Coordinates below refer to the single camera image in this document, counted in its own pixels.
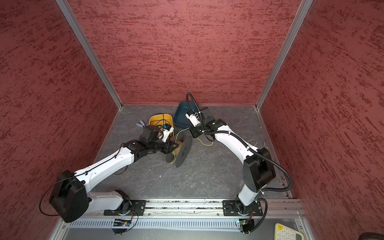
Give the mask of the yellow plastic bin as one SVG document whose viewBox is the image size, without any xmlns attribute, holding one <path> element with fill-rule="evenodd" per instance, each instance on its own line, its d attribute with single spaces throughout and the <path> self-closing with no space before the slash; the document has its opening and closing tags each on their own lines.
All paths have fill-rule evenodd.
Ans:
<svg viewBox="0 0 384 240">
<path fill-rule="evenodd" d="M 151 116 L 149 119 L 150 129 L 154 131 L 154 136 L 156 136 L 157 139 L 161 141 L 163 137 L 162 126 L 164 124 L 171 124 L 174 127 L 173 119 L 170 114 L 158 113 Z"/>
</svg>

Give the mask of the yellow white calculator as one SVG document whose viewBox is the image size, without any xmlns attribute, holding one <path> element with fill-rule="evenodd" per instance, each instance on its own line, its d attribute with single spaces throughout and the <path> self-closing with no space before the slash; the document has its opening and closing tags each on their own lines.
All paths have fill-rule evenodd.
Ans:
<svg viewBox="0 0 384 240">
<path fill-rule="evenodd" d="M 275 224 L 274 240 L 305 240 L 300 232 L 282 224 Z"/>
</svg>

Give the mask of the aluminium front rail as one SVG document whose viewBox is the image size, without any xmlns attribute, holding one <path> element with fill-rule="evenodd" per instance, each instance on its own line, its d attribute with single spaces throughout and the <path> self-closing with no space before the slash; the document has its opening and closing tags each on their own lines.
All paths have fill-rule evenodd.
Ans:
<svg viewBox="0 0 384 240">
<path fill-rule="evenodd" d="M 234 200 L 225 199 L 132 199 L 132 211 L 102 210 L 89 212 L 84 218 L 131 218 L 132 213 L 140 218 L 258 218 L 266 213 L 268 218 L 296 219 L 306 216 L 298 199 L 267 199 L 264 203 L 254 203 L 247 212 L 240 214 Z"/>
</svg>

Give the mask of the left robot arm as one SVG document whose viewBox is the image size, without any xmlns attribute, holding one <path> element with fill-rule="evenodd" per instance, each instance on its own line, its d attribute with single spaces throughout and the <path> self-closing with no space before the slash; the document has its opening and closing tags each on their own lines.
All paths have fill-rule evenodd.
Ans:
<svg viewBox="0 0 384 240">
<path fill-rule="evenodd" d="M 149 125 L 138 140 L 121 144 L 116 152 L 81 170 L 62 172 L 53 187 L 49 203 L 66 223 L 86 213 L 111 211 L 116 215 L 133 214 L 130 197 L 122 190 L 96 193 L 93 188 L 118 170 L 150 153 L 169 154 L 178 145 L 172 142 L 174 127 Z"/>
</svg>

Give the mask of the brown tape roll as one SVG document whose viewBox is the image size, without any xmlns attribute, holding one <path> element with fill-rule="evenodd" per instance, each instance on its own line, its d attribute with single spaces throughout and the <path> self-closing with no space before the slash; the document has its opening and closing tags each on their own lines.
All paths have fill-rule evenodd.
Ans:
<svg viewBox="0 0 384 240">
<path fill-rule="evenodd" d="M 127 171 L 127 168 L 128 168 L 128 166 L 125 166 L 124 168 L 114 172 L 114 175 L 119 176 L 119 175 L 124 174 Z"/>
</svg>

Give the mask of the black cable spool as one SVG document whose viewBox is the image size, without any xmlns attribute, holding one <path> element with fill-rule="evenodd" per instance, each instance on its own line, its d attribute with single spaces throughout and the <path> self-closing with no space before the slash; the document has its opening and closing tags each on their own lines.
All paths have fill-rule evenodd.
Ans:
<svg viewBox="0 0 384 240">
<path fill-rule="evenodd" d="M 166 163 L 174 163 L 176 168 L 179 168 L 186 160 L 191 147 L 193 137 L 187 136 L 182 141 L 176 141 L 175 145 L 178 145 L 175 150 L 166 155 Z"/>
</svg>

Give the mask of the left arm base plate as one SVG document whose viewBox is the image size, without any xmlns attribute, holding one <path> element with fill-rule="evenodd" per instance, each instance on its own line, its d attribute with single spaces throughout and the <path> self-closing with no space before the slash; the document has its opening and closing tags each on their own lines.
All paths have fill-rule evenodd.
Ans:
<svg viewBox="0 0 384 240">
<path fill-rule="evenodd" d="M 105 210 L 104 216 L 142 216 L 146 208 L 146 200 L 123 200 L 116 210 Z"/>
</svg>

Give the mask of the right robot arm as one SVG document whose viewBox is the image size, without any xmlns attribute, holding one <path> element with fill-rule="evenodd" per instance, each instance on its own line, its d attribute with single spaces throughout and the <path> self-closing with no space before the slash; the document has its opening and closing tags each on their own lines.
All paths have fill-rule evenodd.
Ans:
<svg viewBox="0 0 384 240">
<path fill-rule="evenodd" d="M 267 160 L 269 151 L 250 145 L 235 134 L 226 122 L 215 120 L 207 107 L 200 113 L 188 110 L 185 116 L 192 124 L 190 132 L 193 138 L 212 136 L 231 150 L 243 164 L 244 186 L 236 196 L 235 206 L 241 215 L 247 214 L 262 195 L 263 188 L 276 177 L 274 165 Z"/>
</svg>

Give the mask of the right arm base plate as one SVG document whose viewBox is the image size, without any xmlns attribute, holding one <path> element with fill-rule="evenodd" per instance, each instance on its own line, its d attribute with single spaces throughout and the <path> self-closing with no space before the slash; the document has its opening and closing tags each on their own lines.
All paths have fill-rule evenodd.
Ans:
<svg viewBox="0 0 384 240">
<path fill-rule="evenodd" d="M 240 200 L 224 200 L 222 205 L 224 216 L 250 217 L 253 215 L 259 217 L 263 215 L 261 204 L 256 202 L 244 206 Z"/>
</svg>

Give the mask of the teal plastic bin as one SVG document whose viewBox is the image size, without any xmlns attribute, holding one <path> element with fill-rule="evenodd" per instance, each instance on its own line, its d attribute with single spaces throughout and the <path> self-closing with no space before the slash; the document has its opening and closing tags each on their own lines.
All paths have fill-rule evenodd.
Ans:
<svg viewBox="0 0 384 240">
<path fill-rule="evenodd" d="M 175 128 L 183 130 L 189 128 L 192 125 L 191 121 L 187 119 L 186 114 L 195 114 L 198 112 L 198 109 L 194 102 L 189 102 L 189 105 L 190 109 L 188 108 L 186 101 L 183 101 L 178 105 L 178 108 L 173 116 L 173 124 Z"/>
</svg>

